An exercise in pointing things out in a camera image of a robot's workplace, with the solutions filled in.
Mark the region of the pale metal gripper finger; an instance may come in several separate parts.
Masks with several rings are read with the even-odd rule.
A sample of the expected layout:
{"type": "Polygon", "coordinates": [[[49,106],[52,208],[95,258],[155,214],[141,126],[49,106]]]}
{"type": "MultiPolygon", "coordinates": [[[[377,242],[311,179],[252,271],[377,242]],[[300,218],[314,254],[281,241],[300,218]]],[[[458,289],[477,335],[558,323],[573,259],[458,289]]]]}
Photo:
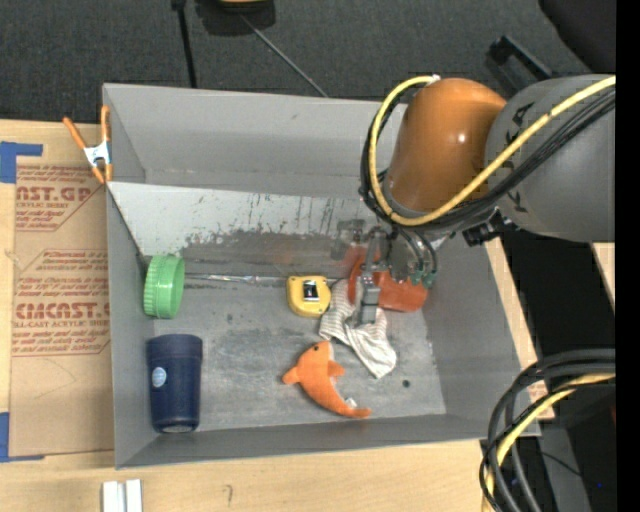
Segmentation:
{"type": "Polygon", "coordinates": [[[374,275],[363,273],[356,283],[357,323],[359,325],[372,324],[376,321],[379,304],[380,287],[376,284],[374,275]]]}

